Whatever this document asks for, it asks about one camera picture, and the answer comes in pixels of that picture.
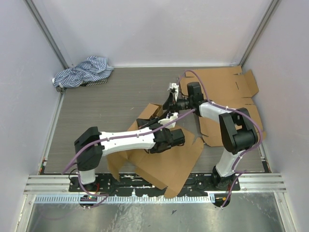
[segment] cardboard box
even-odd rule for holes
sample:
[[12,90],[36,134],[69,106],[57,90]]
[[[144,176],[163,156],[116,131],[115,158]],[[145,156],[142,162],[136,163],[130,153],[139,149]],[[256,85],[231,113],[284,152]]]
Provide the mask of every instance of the cardboard box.
[[[252,100],[258,91],[252,71],[242,74],[240,66],[226,68],[211,68],[195,70],[202,79],[209,98],[217,104],[230,108],[245,107],[248,109],[251,118],[263,130],[261,118]],[[186,77],[181,80],[181,89],[184,95],[188,94],[187,84],[199,82],[193,73],[187,72]],[[209,146],[223,146],[219,123],[208,119],[199,118],[203,140]]]
[[[149,119],[162,113],[161,105],[149,104],[138,118]],[[113,177],[119,180],[121,167],[129,161],[136,166],[136,174],[159,189],[167,188],[165,197],[177,196],[202,153],[204,143],[201,138],[195,140],[195,135],[184,128],[176,126],[175,129],[183,130],[185,135],[183,146],[175,146],[157,154],[148,154],[142,149],[135,149],[108,155],[108,166]],[[129,128],[129,131],[131,130],[138,130],[136,121]]]

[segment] metal frame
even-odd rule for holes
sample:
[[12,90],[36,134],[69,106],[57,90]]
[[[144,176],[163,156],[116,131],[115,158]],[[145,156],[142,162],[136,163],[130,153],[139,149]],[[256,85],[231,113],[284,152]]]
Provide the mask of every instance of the metal frame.
[[35,4],[32,0],[24,0],[25,4],[27,5],[28,9],[32,13],[34,19],[37,21],[38,26],[42,30],[42,33],[46,37],[48,43],[50,44],[51,48],[53,49],[55,55],[57,56],[59,62],[62,64],[64,69],[67,69],[69,66],[67,62],[65,61],[59,47],[57,46],[51,32],[49,31],[48,27],[46,26],[43,18],[41,17],[38,9],[36,8]]
[[261,37],[264,29],[266,28],[270,18],[273,16],[275,10],[277,9],[279,3],[281,2],[281,0],[272,0],[271,3],[269,4],[259,26],[257,27],[249,45],[247,46],[247,49],[244,53],[244,55],[242,56],[239,65],[241,67],[244,66],[244,64],[246,63],[250,53],[252,52],[254,46],[256,45],[256,42],[258,41],[258,39]]
[[[25,188],[25,194],[76,194],[69,192],[70,180],[67,175],[31,175]],[[244,192],[286,192],[281,174],[257,173],[243,174],[239,177],[240,191]],[[207,191],[207,193],[226,193],[226,191]]]
[[[28,226],[31,211],[35,203],[78,203],[79,194],[69,192],[70,180],[67,175],[31,175],[24,191],[24,206],[21,211],[16,232],[25,231]],[[247,173],[239,177],[237,193],[268,193],[273,192],[286,231],[295,232],[295,226],[286,202],[286,188],[281,174]],[[160,197],[137,197],[134,192],[131,197],[109,197],[106,203],[211,203],[213,194],[226,191],[207,191],[209,197],[176,197],[166,199]]]
[[[252,49],[254,48],[256,42],[260,38],[262,32],[264,31],[267,23],[273,13],[275,12],[276,8],[278,7],[281,0],[272,0],[263,19],[261,20],[253,38],[251,39],[241,61],[240,65],[243,66],[248,59]],[[52,34],[50,33],[49,29],[47,28],[44,20],[42,19],[40,13],[38,12],[35,4],[32,0],[24,0],[27,7],[31,11],[32,15],[34,16],[35,20],[37,21],[39,27],[41,28],[43,34],[45,35],[46,39],[48,40],[51,48],[53,49],[56,57],[58,58],[59,62],[62,64],[63,68],[68,68],[68,64],[65,61],[59,47],[57,46]],[[48,133],[48,139],[45,146],[44,154],[42,159],[47,159],[50,145],[52,142],[52,138],[55,132],[56,123],[58,120],[58,116],[60,113],[60,109],[63,103],[64,94],[60,95],[59,103],[53,118],[53,123]],[[264,152],[264,148],[262,147],[261,150],[261,158],[266,159],[266,155]],[[20,213],[20,217],[16,226],[16,232],[23,232],[28,226],[31,211],[33,209],[33,205],[35,203],[61,203],[63,202],[63,198],[60,197],[67,197],[66,203],[72,202],[76,203],[76,193],[69,192],[69,184],[70,180],[66,175],[32,175],[29,177],[25,191],[24,191],[24,204],[23,208]],[[233,191],[234,193],[263,193],[263,192],[273,192],[275,194],[275,199],[280,211],[281,218],[283,220],[284,227],[286,231],[296,231],[295,226],[289,211],[289,207],[286,201],[286,188],[283,183],[283,179],[280,174],[243,174],[239,177],[239,184],[241,187],[240,191]],[[165,199],[164,197],[160,198],[161,203],[168,203],[168,202],[211,202],[211,195],[214,193],[226,193],[225,191],[221,192],[207,192],[209,194],[208,198],[200,198],[200,197],[193,197],[193,198],[174,198],[173,200]],[[142,199],[143,203],[158,203],[158,198],[144,198]],[[132,203],[132,202],[139,202],[140,199],[138,197],[132,195],[132,197],[109,197],[107,203]]]

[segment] wooden floor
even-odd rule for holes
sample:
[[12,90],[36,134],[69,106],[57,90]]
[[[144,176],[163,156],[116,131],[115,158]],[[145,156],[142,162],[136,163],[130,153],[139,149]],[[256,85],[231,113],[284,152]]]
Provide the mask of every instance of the wooden floor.
[[[168,97],[168,86],[175,82],[185,68],[116,68],[108,83],[91,87],[68,89],[48,155],[45,173],[60,173],[74,156],[74,141],[89,127],[100,131],[126,131],[148,103],[163,103]],[[195,115],[177,122],[196,136],[199,122]],[[211,172],[219,161],[223,148],[205,145],[193,172]],[[263,172],[258,150],[249,152],[238,165],[238,170]],[[123,172],[133,172],[127,163]],[[97,173],[108,172],[102,158]]]

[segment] striped shirt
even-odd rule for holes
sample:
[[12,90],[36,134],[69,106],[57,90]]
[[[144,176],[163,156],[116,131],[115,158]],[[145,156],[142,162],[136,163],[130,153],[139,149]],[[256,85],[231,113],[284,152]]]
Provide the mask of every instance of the striped shirt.
[[65,88],[78,86],[92,86],[107,83],[113,67],[107,64],[106,57],[88,57],[74,68],[58,72],[53,79],[57,91],[63,92]]

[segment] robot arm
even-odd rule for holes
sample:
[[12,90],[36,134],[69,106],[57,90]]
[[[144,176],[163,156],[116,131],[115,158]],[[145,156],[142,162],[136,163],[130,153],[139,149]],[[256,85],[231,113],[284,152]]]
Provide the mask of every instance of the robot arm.
[[87,185],[95,182],[95,168],[99,165],[102,156],[132,149],[147,149],[150,153],[161,153],[173,146],[184,144],[185,139],[181,129],[173,131],[168,129],[174,127],[175,124],[152,132],[177,117],[178,114],[173,113],[170,118],[162,120],[159,118],[149,120],[137,119],[140,129],[135,131],[110,133],[100,132],[97,127],[89,128],[75,141],[76,153],[90,142],[106,138],[107,140],[89,147],[77,158],[77,168],[81,176],[81,183]]
[[[213,105],[213,102],[204,100],[199,82],[191,82],[187,88],[188,96],[185,99],[175,99],[174,93],[179,91],[171,89],[163,109],[168,112],[195,109],[195,114],[198,116],[210,118],[220,124],[224,151],[220,161],[213,168],[211,176],[216,187],[225,188],[234,178],[235,167],[241,159],[240,154],[258,142],[254,125],[246,117],[218,108]],[[237,109],[237,111],[250,116],[245,108]],[[241,126],[241,128],[237,130],[235,125]]]
[[[187,88],[188,96],[178,99],[178,85],[170,84],[169,98],[163,104],[164,114],[160,118],[137,119],[139,130],[109,133],[99,132],[97,127],[92,127],[82,134],[74,143],[76,153],[90,142],[105,138],[107,140],[89,147],[77,158],[81,183],[87,185],[95,182],[95,168],[102,156],[131,149],[149,149],[150,153],[160,153],[173,146],[182,145],[185,142],[182,130],[169,130],[175,126],[175,123],[154,133],[151,131],[176,119],[181,110],[195,109],[195,114],[198,116],[220,123],[224,151],[219,163],[213,168],[211,178],[214,186],[226,188],[226,185],[234,179],[234,168],[240,160],[239,155],[257,143],[257,133],[252,122],[247,118],[235,112],[220,109],[214,106],[211,101],[204,100],[199,82],[189,83]],[[249,116],[249,112],[245,108],[238,109],[238,111]],[[237,130],[235,125],[241,126],[241,129]],[[121,138],[126,135],[138,135],[146,132],[149,134]],[[115,136],[120,136],[120,138],[109,140]]]

